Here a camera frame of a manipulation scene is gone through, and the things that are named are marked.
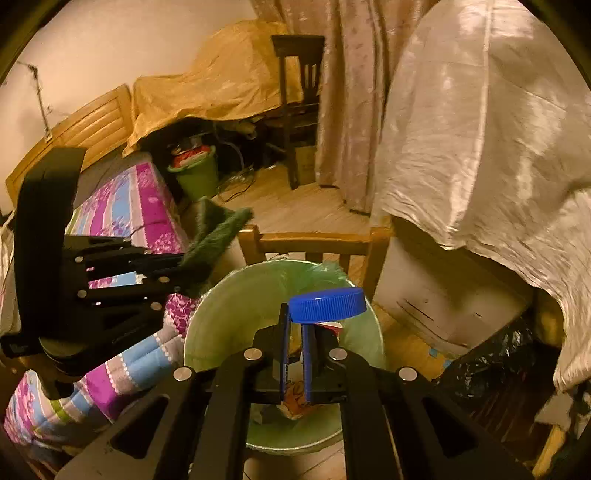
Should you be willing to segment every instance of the yellow cloth cover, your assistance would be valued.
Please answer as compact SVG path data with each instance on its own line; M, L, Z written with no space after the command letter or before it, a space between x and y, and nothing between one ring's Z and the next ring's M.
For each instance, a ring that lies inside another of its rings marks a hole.
M139 77L132 90L134 132L124 155L137 150L141 138L181 118L236 120L281 106L271 35L287 33L280 22L243 20L209 37L187 72ZM296 58L288 59L286 77L288 101L300 101Z

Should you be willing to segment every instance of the green trash bag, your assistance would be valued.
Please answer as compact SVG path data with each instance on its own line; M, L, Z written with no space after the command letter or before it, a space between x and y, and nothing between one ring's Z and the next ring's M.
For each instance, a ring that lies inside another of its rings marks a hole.
M242 268L224 278L203 298L187 332L184 363L196 371L218 367L229 355L252 345L255 332L277 323L281 303L292 296L353 286L336 263L272 260ZM346 319L339 344L383 368L384 342L378 319L365 313ZM250 421L247 445L275 455L316 452L342 438L338 405L324 405L299 420L275 407L271 421Z

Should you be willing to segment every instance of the black metal bracket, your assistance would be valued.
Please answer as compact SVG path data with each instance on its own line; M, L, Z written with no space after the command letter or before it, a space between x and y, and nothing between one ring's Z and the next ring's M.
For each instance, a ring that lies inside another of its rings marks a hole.
M57 480L238 480L252 403L279 403L289 315L218 368L177 369ZM349 480L530 480L531 473L417 371L371 367L335 334L304 325L312 402L339 403Z

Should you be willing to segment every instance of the electrical cable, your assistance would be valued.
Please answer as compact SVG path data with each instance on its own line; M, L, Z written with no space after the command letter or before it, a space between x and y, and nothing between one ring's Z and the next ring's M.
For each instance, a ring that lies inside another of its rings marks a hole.
M213 135L215 136L216 140L220 144L227 145L227 146L231 147L234 151L236 151L236 153L238 154L238 158L240 159L240 167L242 168L237 175L230 177L229 179L227 179L224 182L221 182L217 186L217 196L219 197L219 199L222 202L226 203L226 202L229 202L230 200L232 200L233 198L235 198L239 195L242 195L250 187L252 187L252 184L255 183L255 172L252 167L249 167L248 169L246 168L246 164L244 162L244 157L242 156L242 152L235 144L233 144L232 142L224 141L220 138L219 134L217 133L217 123L216 122L213 122ZM224 190L226 190L232 183L247 182L249 177L250 177L250 181L249 181L248 185L243 190L240 190L239 192L232 194L227 199L225 199L222 196L222 192L224 192Z

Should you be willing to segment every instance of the trash can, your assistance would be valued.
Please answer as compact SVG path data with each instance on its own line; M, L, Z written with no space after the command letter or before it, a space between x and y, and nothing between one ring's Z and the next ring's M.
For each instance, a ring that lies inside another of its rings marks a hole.
M218 367L229 355L252 345L255 332L277 323L282 302L300 293L353 286L337 264L271 260L236 270L201 300L187 332L184 363L196 371ZM378 319L367 311L342 322L339 344L384 367ZM249 423L247 445L274 455L311 453L342 438L340 408L324 405L299 420L277 410L272 422Z
M212 198L217 195L216 147L212 145L211 149L209 155L185 167L168 166L168 171L176 175L178 183L192 202L197 202L201 197Z

